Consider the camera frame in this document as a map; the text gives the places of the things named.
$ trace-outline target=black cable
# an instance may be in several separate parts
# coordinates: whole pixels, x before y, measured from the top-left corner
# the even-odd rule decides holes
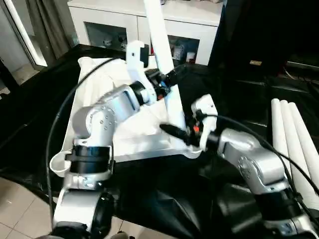
[[[252,129],[250,129],[249,127],[247,127],[246,125],[242,124],[241,122],[238,122],[234,119],[231,119],[229,117],[226,116],[219,116],[219,115],[207,115],[204,114],[204,116],[207,117],[216,117],[218,119],[224,120],[224,121],[228,121],[232,124],[235,124],[237,126],[240,126],[243,130],[245,130],[246,132],[252,134],[254,137],[256,137],[258,139],[258,141],[263,142],[270,151],[272,151],[273,153],[275,153],[281,160],[284,169],[285,169],[285,174],[287,177],[287,180],[292,188],[292,191],[294,193],[294,195],[297,197],[299,195],[294,182],[291,178],[291,175],[282,159],[282,157],[286,158],[292,165],[294,165],[298,171],[300,171],[300,173],[306,178],[306,180],[310,183],[310,185],[312,186],[312,188],[314,189],[314,191],[317,193],[317,195],[319,195],[319,189],[318,187],[314,184],[314,182],[309,178],[309,176],[289,157],[279,153],[275,148],[273,148],[273,146],[271,144],[269,144],[263,137],[261,137],[259,134],[257,134],[256,132],[254,132]],[[312,214],[312,212],[306,207],[306,205],[304,204],[304,202],[302,200],[297,200],[297,202],[301,205],[301,207],[304,209],[305,213],[309,216],[309,218],[317,225],[317,227],[319,227],[319,222],[317,221],[316,217]]]
[[[47,188],[48,188],[48,197],[49,197],[49,206],[50,206],[50,216],[51,216],[51,224],[53,224],[53,214],[54,214],[54,208],[53,208],[53,198],[52,198],[52,190],[51,190],[51,180],[50,180],[50,168],[49,168],[49,157],[50,157],[50,145],[51,145],[51,139],[52,139],[52,135],[53,132],[55,130],[56,124],[59,121],[60,117],[61,117],[61,113],[63,111],[63,109],[65,108],[66,104],[68,103],[68,101],[72,98],[73,94],[75,93],[75,91],[79,88],[79,86],[82,85],[82,83],[90,76],[92,75],[92,73],[94,73],[97,69],[99,69],[100,67],[102,67],[103,65],[116,60],[117,58],[111,58],[109,60],[106,60],[104,62],[102,62],[101,64],[99,64],[98,66],[96,66],[95,68],[93,68],[88,74],[86,74],[81,80],[80,82],[74,86],[69,94],[66,96],[66,98],[64,99],[63,103],[61,104],[57,114],[55,115],[54,121],[52,123],[50,132],[49,132],[49,136],[48,136],[48,140],[47,140],[47,144],[46,144],[46,150],[45,150],[45,166],[46,166],[46,183],[47,183]]]

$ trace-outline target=wall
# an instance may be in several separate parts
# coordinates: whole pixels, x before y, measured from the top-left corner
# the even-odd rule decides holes
[[[29,59],[12,29],[2,7],[0,7],[0,58],[10,72],[25,64]]]

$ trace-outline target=white cylinder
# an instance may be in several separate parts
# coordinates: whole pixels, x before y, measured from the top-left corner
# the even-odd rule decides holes
[[[167,74],[174,69],[174,65],[164,18],[161,12],[160,0],[144,0],[144,6],[158,68],[163,74]]]
[[[311,180],[319,186],[319,154],[295,103],[289,103],[290,111],[303,149]]]
[[[178,85],[171,87],[171,92],[165,96],[168,122],[179,128],[186,129],[183,106],[181,104]],[[186,144],[179,138],[170,136],[169,141],[173,148],[185,149]]]
[[[280,105],[282,110],[289,158],[293,160],[301,169],[303,169],[307,175],[310,175],[288,102],[280,101]],[[308,208],[319,210],[319,198],[315,194],[312,187],[309,185],[308,181],[293,166],[291,167],[291,173],[296,189],[298,190],[298,192],[301,193],[305,205]]]
[[[280,101],[278,99],[271,100],[271,118],[273,130],[273,147],[285,156],[288,155],[284,122],[281,113]],[[291,175],[290,162],[284,159],[284,163]]]

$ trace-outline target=table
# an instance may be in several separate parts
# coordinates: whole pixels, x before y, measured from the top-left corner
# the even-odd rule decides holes
[[[0,118],[0,176],[44,200],[48,131],[60,104],[78,81],[77,59],[82,56],[125,57],[123,52],[78,45],[0,101],[5,116]],[[179,89],[186,114],[195,99],[210,93],[219,114],[243,121],[268,139],[271,99],[294,101],[319,146],[318,102],[301,81],[234,76],[227,71],[190,65],[189,75]],[[62,146],[71,106],[72,102],[57,125],[52,155]],[[217,125],[219,129],[230,126],[219,121]],[[51,177],[57,196],[62,180],[54,174]],[[117,201],[116,216],[177,238],[212,238],[218,233],[229,234],[230,227],[243,228],[243,219],[258,215],[252,196],[232,187],[241,183],[240,175],[227,162],[214,153],[203,153],[198,159],[175,155],[119,163],[108,186]],[[241,201],[248,203],[240,207]],[[226,213],[232,215],[231,219],[221,216],[222,203],[229,203]],[[258,231],[260,218],[255,218],[252,230]]]

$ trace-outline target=floor tile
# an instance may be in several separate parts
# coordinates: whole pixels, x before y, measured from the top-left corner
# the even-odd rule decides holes
[[[112,217],[111,230],[110,230],[109,234],[107,235],[107,237],[105,237],[105,239],[109,239],[109,238],[111,238],[111,236],[113,236],[116,233],[118,233],[122,223],[123,223],[122,219],[119,219],[119,218],[116,218],[116,217]]]
[[[136,239],[174,239],[163,233],[127,221],[123,222],[120,230]]]
[[[24,187],[0,178],[0,223],[13,228],[34,199]]]
[[[50,223],[49,206],[41,199],[36,198],[14,229],[31,238],[36,238],[51,232]]]
[[[0,224],[0,239],[6,239],[6,237],[9,235],[9,233],[11,232],[11,228]]]
[[[12,230],[9,236],[6,239],[31,239],[26,235],[23,235],[15,230]]]
[[[39,71],[35,70],[31,64],[25,64],[18,70],[12,72],[12,76],[19,85],[36,75]]]

